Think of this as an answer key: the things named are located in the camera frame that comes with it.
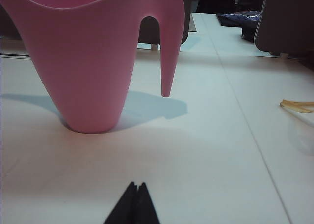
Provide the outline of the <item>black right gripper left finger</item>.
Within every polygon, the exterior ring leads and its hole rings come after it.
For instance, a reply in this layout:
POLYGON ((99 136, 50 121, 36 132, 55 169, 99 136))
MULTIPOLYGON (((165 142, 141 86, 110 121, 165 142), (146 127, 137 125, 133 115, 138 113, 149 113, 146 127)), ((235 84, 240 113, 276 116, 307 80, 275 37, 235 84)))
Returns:
POLYGON ((104 223, 131 224, 133 221, 133 201, 136 193, 137 186, 134 182, 130 182, 104 223))

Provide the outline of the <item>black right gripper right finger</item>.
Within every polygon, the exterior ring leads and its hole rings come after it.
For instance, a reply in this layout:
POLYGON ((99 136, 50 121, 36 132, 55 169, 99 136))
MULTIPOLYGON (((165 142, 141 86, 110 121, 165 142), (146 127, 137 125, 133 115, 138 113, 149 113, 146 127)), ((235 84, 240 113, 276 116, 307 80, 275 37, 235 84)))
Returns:
POLYGON ((160 223, 145 182, 143 182, 139 186, 139 189, 137 192, 136 223, 137 224, 159 224, 160 223))

